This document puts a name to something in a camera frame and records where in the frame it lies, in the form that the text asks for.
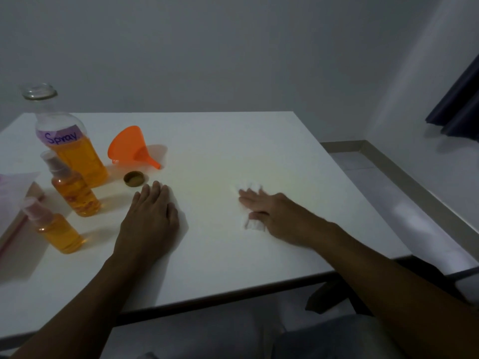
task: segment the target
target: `clear bottle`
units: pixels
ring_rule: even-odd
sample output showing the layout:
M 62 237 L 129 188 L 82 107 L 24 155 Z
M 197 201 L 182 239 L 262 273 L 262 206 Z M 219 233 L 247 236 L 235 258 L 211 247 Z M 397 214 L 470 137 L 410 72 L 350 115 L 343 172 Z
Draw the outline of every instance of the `clear bottle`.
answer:
M 22 96 L 33 104 L 36 135 L 73 170 L 78 171 L 89 187 L 105 182 L 108 171 L 99 159 L 83 123 L 75 116 L 60 112 L 55 106 L 57 91 L 50 84 L 23 85 Z
M 38 199 L 25 198 L 21 209 L 35 225 L 35 230 L 61 253 L 73 253 L 85 242 L 63 215 L 53 214 Z
M 52 185 L 76 214 L 82 217 L 95 215 L 101 203 L 93 194 L 80 173 L 70 169 L 52 150 L 42 152 L 42 159 L 52 173 Z

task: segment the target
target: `gold bottle cap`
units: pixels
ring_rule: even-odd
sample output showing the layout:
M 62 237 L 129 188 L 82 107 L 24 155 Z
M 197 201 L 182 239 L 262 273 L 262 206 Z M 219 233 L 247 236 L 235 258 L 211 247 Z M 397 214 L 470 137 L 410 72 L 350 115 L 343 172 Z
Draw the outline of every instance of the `gold bottle cap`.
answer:
M 129 187 L 137 187 L 145 182 L 145 175 L 141 171 L 130 171 L 123 177 L 123 181 Z

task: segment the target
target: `left hand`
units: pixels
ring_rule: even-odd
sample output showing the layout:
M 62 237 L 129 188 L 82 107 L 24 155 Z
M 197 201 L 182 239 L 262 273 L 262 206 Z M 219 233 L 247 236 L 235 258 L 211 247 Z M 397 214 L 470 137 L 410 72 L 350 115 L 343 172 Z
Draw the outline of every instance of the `left hand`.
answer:
M 121 223 L 112 259 L 147 269 L 171 250 L 178 228 L 178 211 L 170 202 L 168 186 L 154 181 L 150 189 L 145 184 L 133 196 Z

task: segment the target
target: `white wall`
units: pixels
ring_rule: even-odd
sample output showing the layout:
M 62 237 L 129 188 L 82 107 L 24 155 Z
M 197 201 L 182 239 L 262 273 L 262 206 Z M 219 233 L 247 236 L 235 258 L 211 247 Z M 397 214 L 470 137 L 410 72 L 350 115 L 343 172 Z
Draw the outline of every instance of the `white wall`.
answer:
M 0 129 L 17 84 L 70 112 L 293 110 L 361 139 L 440 0 L 0 0 Z
M 479 0 L 443 0 L 376 111 L 367 139 L 479 230 L 479 144 L 424 119 L 479 54 Z

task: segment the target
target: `white tissue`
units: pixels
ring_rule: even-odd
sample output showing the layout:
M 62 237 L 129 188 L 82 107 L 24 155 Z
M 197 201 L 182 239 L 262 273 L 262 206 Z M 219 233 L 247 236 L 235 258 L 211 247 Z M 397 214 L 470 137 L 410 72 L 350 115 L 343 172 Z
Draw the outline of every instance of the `white tissue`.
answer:
M 258 193 L 260 191 L 260 189 L 262 189 L 262 185 L 259 184 L 259 183 L 248 181 L 248 182 L 242 182 L 242 183 L 236 184 L 235 189 L 236 189 L 236 193 L 238 193 L 239 190 L 246 191 L 248 189 L 251 189 L 255 193 Z M 243 219 L 241 221 L 241 225 L 242 225 L 243 229 L 254 229 L 254 230 L 257 230 L 257 231 L 263 231 L 264 232 L 265 229 L 266 229 L 264 224 L 259 220 L 250 219 L 248 217 L 250 212 L 251 212 L 251 210 L 248 209 L 248 213 L 246 214 L 245 217 L 243 217 Z

